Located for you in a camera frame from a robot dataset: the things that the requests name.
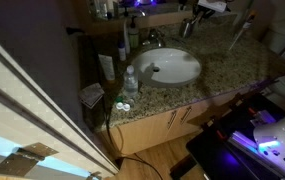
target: wooden cabinet door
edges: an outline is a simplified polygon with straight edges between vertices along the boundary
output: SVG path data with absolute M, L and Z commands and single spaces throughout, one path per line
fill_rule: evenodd
M 113 142 L 120 152 L 118 156 L 130 155 L 165 142 L 177 114 L 178 110 L 171 110 L 111 128 Z M 106 131 L 103 136 L 109 141 Z
M 248 90 L 249 87 L 231 91 L 181 107 L 166 140 L 169 141 L 196 131 L 200 131 L 200 125 L 209 121 L 210 116 L 217 113 L 219 108 L 214 107 L 221 106 L 233 99 L 237 93 L 246 93 Z
M 199 131 L 200 126 L 188 123 L 189 120 L 201 115 L 208 108 L 207 101 L 200 101 L 179 109 L 178 115 L 172 124 L 172 128 L 166 138 L 167 141 Z

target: toiletry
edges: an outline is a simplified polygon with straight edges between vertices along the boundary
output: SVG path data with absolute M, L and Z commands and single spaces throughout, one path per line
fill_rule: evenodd
M 136 16 L 132 16 L 132 22 L 128 31 L 131 48 L 137 48 L 139 46 L 139 29 L 134 23 L 135 18 Z
M 128 16 L 129 16 L 128 7 L 124 6 L 124 17 L 128 17 Z
M 113 18 L 113 15 L 112 15 L 111 12 L 108 11 L 108 12 L 106 13 L 106 17 L 107 17 L 108 20 L 110 20 L 110 19 Z
M 108 12 L 108 8 L 107 8 L 107 1 L 105 0 L 100 0 L 99 1 L 99 6 L 100 6 L 100 17 L 106 19 L 107 18 L 107 12 Z
M 124 20 L 123 23 L 123 36 L 124 36 L 125 52 L 126 54 L 130 54 L 130 43 L 129 43 L 128 30 L 126 26 L 126 19 Z
M 118 42 L 118 50 L 119 50 L 120 61 L 125 61 L 126 60 L 125 45 L 122 41 Z
M 99 59 L 104 72 L 105 79 L 109 83 L 113 84 L 115 82 L 115 74 L 112 57 L 99 54 Z
M 115 107 L 118 109 L 118 110 L 121 110 L 123 109 L 124 111 L 129 111 L 131 106 L 130 104 L 124 104 L 124 103 L 116 103 Z
M 231 50 L 234 46 L 234 44 L 238 41 L 238 39 L 241 37 L 241 35 L 250 28 L 253 20 L 255 18 L 255 11 L 252 10 L 250 15 L 248 16 L 248 18 L 246 19 L 246 21 L 244 22 L 242 28 L 240 29 L 240 31 L 238 33 L 235 34 L 235 38 L 233 40 L 233 43 L 231 44 L 229 50 Z
M 119 3 L 113 1 L 113 13 L 114 13 L 114 19 L 119 18 Z
M 138 94 L 138 76 L 132 65 L 127 67 L 123 77 L 124 95 L 128 98 L 134 98 Z
M 196 19 L 189 19 L 189 18 L 183 19 L 179 30 L 179 35 L 182 38 L 188 38 L 191 36 L 194 24 L 196 22 L 195 20 Z

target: faucet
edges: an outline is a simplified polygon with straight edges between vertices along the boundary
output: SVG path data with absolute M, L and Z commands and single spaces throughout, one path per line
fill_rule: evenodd
M 157 43 L 158 47 L 164 47 L 165 42 L 163 40 L 164 34 L 157 29 L 151 29 L 148 39 L 143 41 L 142 45 Z

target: cable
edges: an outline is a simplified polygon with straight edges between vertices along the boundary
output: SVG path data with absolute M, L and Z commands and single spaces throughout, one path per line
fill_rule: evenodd
M 110 114 L 108 114 L 107 112 L 106 112 L 106 108 L 104 108 L 104 119 L 105 119 L 105 121 L 106 121 L 106 130 L 107 130 L 107 134 L 108 134 L 108 138 L 109 138 L 109 140 L 110 140 L 110 142 L 111 142 L 111 145 L 112 145 L 112 147 L 113 147 L 113 149 L 114 150 L 117 150 L 117 148 L 115 147 L 115 144 L 114 144 L 114 142 L 113 142 L 113 140 L 112 140 L 112 138 L 111 138 L 111 133 L 110 133 Z M 161 176 L 161 174 L 159 173 L 159 171 L 158 170 L 156 170 L 155 169 L 155 167 L 154 166 L 152 166 L 151 164 L 149 164 L 148 162 L 146 162 L 146 161 L 144 161 L 140 156 L 138 156 L 136 153 L 134 153 L 134 155 L 136 156 L 136 157 L 138 157 L 140 160 L 138 160 L 138 159 L 133 159 L 133 158 L 129 158 L 129 157 L 124 157 L 124 159 L 129 159 L 129 160 L 133 160 L 133 161 L 137 161 L 137 162 L 140 162 L 140 163 L 143 163 L 143 164 L 146 164 L 146 165 L 148 165 L 148 166 L 150 166 L 157 174 L 158 174 L 158 176 L 160 177 L 160 179 L 161 180 L 163 180 L 163 178 L 162 178 L 162 176 Z
M 159 173 L 159 171 L 156 170 L 155 167 L 153 167 L 151 164 L 145 162 L 143 159 L 138 160 L 138 159 L 129 158 L 129 157 L 124 157 L 124 159 L 129 159 L 129 160 L 132 160 L 132 161 L 137 161 L 137 162 L 140 162 L 140 163 L 143 163 L 143 164 L 146 164 L 146 165 L 150 166 L 150 167 L 158 174 L 158 176 L 160 177 L 160 179 L 163 180 L 163 178 L 162 178 L 161 174 Z

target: wooden floor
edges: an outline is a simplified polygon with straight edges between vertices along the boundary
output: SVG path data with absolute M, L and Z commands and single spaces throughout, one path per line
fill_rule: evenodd
M 171 180 L 170 168 L 188 155 L 185 148 L 186 143 L 195 137 L 196 134 L 187 135 L 147 150 L 138 152 L 137 155 L 144 161 L 153 165 L 161 174 L 163 180 Z M 156 172 L 147 165 L 124 159 L 120 172 L 104 180 L 158 180 Z M 203 180 L 203 170 L 199 166 L 192 168 L 181 180 Z

